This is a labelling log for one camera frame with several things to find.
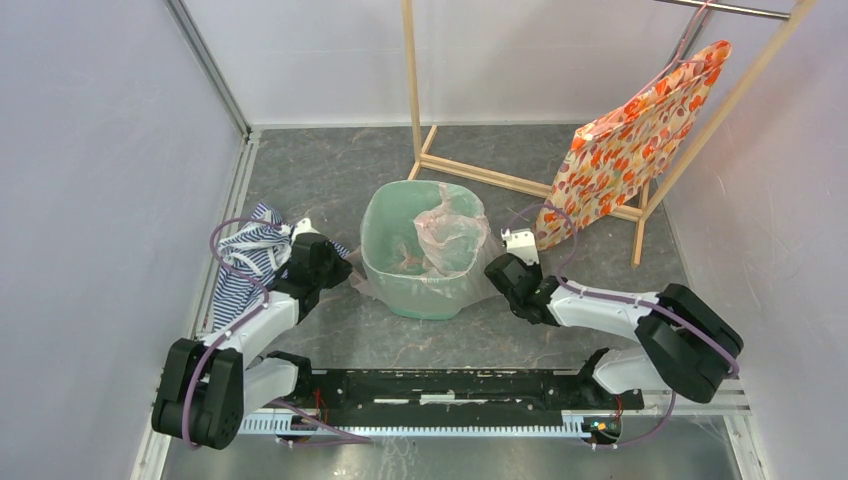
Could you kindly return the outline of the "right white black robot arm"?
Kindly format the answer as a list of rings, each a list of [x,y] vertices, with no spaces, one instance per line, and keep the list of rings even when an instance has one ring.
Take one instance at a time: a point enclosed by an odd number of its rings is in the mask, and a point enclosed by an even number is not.
[[[590,360],[577,392],[591,408],[617,394],[654,388],[707,404],[739,372],[742,337],[685,285],[645,293],[591,289],[544,276],[539,265],[512,254],[493,260],[485,275],[512,313],[531,324],[588,328],[635,342],[627,350],[600,350]]]

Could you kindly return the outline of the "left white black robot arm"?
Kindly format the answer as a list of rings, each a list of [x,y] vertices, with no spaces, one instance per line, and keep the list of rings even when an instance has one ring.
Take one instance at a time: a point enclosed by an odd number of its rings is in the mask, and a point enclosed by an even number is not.
[[[327,237],[314,231],[296,235],[289,260],[253,310],[201,339],[172,344],[152,409],[152,429],[221,450],[246,415],[272,401],[306,405],[314,394],[310,359],[266,349],[305,319],[323,290],[344,282],[351,272]]]

